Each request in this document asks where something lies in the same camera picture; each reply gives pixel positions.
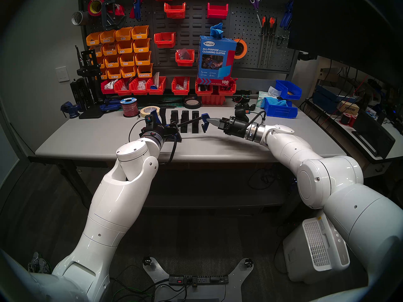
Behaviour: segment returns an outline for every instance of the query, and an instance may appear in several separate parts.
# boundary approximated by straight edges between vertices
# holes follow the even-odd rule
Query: tissue box
[[[197,83],[228,85],[237,43],[232,39],[200,36]]]

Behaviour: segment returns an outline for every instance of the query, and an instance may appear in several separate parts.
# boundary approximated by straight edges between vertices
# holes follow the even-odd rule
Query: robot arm
[[[363,185],[362,170],[353,158],[322,158],[283,125],[248,125],[235,117],[208,121],[228,135],[267,147],[297,177],[302,201],[312,209],[323,209],[367,270],[369,283],[377,279],[403,240],[403,211]]]

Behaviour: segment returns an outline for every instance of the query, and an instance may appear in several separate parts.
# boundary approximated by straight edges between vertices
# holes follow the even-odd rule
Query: metal base plate
[[[224,298],[231,302],[242,302],[241,285],[246,277],[253,270],[253,266],[247,268],[245,260],[242,259],[237,267],[228,274],[229,283],[227,285],[199,285],[193,288],[191,285],[187,287],[186,301],[194,302],[220,302]],[[169,274],[163,270],[155,258],[151,258],[150,265],[143,265],[144,270],[151,277],[154,283],[169,278]],[[163,284],[168,284],[168,280],[158,285],[155,290],[155,301],[170,300],[172,302],[180,302],[185,297],[185,291],[175,292]]]

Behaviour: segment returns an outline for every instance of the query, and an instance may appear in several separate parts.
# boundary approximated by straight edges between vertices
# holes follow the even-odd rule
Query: blue cleaning cloth
[[[218,25],[215,25],[213,27],[210,27],[210,36],[215,38],[215,39],[222,39],[222,22],[219,23]]]
[[[265,97],[264,100],[267,100],[267,102],[270,105],[287,107],[287,101],[286,100],[278,100],[277,98],[274,98],[274,97]]]

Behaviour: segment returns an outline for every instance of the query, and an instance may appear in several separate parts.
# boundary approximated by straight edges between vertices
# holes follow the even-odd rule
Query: gray floor
[[[108,169],[82,168],[81,176],[94,192]],[[52,266],[77,244],[87,210],[54,165],[31,163],[0,213],[0,247],[23,266],[40,251]],[[271,225],[273,212],[254,216],[225,216],[213,211],[143,210],[121,240],[110,276],[127,286],[152,284],[142,258],[155,257],[168,273],[219,275],[229,273],[244,257],[255,262],[242,287],[243,301],[310,301],[367,284],[361,264],[350,251],[350,267],[315,285],[291,282],[273,266],[274,252],[287,228]],[[282,247],[276,266],[285,271]],[[121,287],[114,284],[114,290]],[[122,291],[116,297],[124,295]],[[120,301],[129,301],[134,297]]]

